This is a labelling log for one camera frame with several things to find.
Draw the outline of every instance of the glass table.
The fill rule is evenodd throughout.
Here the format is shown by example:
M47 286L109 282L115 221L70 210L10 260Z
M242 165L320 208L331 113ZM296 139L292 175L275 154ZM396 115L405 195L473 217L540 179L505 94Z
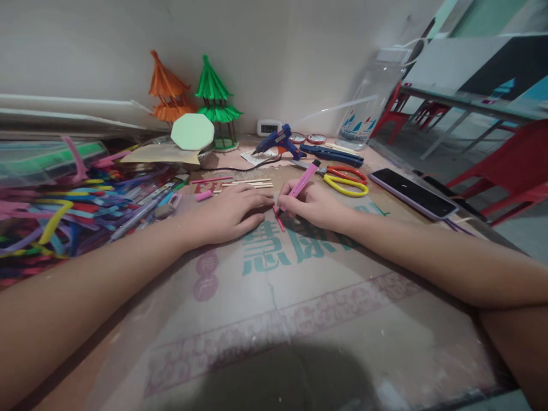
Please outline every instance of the glass table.
M503 122L508 121L520 125L528 124L536 120L548 118L548 110L542 108L538 100L516 99L514 101L500 100L490 96L468 93L454 88L429 86L425 84L404 83L401 92L425 100L435 101L446 106L460 108L464 113L449 127L438 139L424 152L421 160L426 159L443 141L449 139L451 133L457 128L471 113L483 114L497 121L489 127L473 143L465 148L469 150L480 141L485 139L492 131L499 127ZM412 118L416 117L421 108L419 108Z

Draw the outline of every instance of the bottle label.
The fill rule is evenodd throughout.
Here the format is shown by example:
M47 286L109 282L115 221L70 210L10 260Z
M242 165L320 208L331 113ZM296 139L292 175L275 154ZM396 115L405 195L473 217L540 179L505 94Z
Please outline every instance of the bottle label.
M352 110L348 119L342 124L339 134L348 140L366 141L375 129L376 123L376 118L368 117L365 121L356 119L354 110Z

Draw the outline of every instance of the hand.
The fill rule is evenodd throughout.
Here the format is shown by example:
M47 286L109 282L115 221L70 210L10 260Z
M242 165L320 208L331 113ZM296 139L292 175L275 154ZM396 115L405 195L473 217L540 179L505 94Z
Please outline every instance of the hand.
M338 201L328 190L312 182L296 198L289 197L288 194L297 182L298 180L285 182L278 197L278 205L286 208L289 217L295 218L298 214L317 227L344 232L354 210Z
M197 247L220 244L237 239L264 221L262 212L244 216L265 206L272 209L272 194L257 190L249 184L229 186L191 212L182 214L187 228L190 226Z

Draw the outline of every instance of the pink pen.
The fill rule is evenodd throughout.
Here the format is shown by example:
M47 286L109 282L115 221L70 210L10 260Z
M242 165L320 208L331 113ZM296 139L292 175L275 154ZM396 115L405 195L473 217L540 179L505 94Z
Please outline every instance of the pink pen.
M289 197L296 197L303 190L304 186L307 185L307 182L310 181L314 173L320 168L320 161L314 160L307 170L304 172L303 176L299 179L297 184L293 187L293 190L289 193ZM285 207L282 205L278 210L278 217L280 214L285 211Z

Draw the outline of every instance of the plastic bottle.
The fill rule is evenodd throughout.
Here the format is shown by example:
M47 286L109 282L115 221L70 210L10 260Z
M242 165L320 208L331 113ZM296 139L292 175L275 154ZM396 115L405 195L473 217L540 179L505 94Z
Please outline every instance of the plastic bottle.
M368 66L353 100L374 94L377 98L348 109L339 127L337 144L353 150L365 147L392 90L405 74L403 63L410 53L410 49L396 47L379 50L375 61Z

